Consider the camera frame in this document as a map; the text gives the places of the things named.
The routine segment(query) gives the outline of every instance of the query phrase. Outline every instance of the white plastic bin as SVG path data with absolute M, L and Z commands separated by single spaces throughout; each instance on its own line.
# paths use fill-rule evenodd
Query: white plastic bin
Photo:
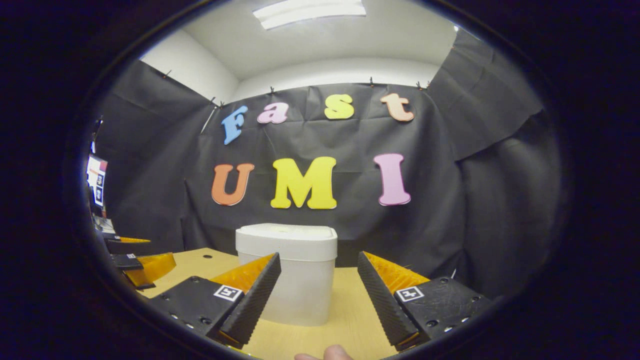
M 280 253 L 282 273 L 261 318 L 319 326 L 329 318 L 337 235 L 327 226 L 257 224 L 236 230 L 240 264 Z

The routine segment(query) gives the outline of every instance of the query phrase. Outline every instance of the ceiling light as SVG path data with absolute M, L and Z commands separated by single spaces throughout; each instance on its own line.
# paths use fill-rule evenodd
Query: ceiling light
M 286 0 L 255 10 L 266 30 L 292 22 L 327 16 L 366 16 L 362 0 Z

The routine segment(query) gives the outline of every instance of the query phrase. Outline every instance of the wooden table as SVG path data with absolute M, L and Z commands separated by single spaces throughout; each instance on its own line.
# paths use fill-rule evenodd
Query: wooden table
M 178 252 L 174 257 L 176 267 L 157 280 L 155 288 L 140 291 L 141 294 L 154 297 L 190 276 L 210 279 L 239 266 L 237 256 L 212 249 Z M 291 360 L 300 352 L 322 359 L 325 348 L 333 344 L 342 345 L 356 360 L 381 359 L 397 353 L 389 345 L 356 268 L 335 269 L 326 324 L 303 327 L 260 319 L 243 351 L 264 360 Z

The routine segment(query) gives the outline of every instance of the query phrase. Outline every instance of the black curtain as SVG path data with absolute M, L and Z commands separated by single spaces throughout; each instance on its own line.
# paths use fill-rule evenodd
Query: black curtain
M 380 98 L 407 98 L 415 118 L 393 119 Z M 355 114 L 328 120 L 324 100 L 353 98 Z M 256 118 L 286 102 L 281 124 Z M 224 145 L 221 121 L 247 106 L 242 133 Z M 427 89 L 335 84 L 277 91 L 214 106 L 192 90 L 134 64 L 102 104 L 97 155 L 109 161 L 105 201 L 123 236 L 149 238 L 158 252 L 211 247 L 235 253 L 238 227 L 262 222 L 327 225 L 339 236 L 337 266 L 361 250 L 426 276 L 452 275 L 494 297 L 521 284 L 546 258 L 563 177 L 553 124 L 516 67 L 460 30 Z M 373 157 L 404 156 L 409 203 L 381 206 Z M 270 206 L 280 158 L 304 174 L 314 158 L 337 160 L 335 209 Z M 211 197 L 213 168 L 252 163 L 244 199 Z M 235 190 L 237 171 L 227 179 Z

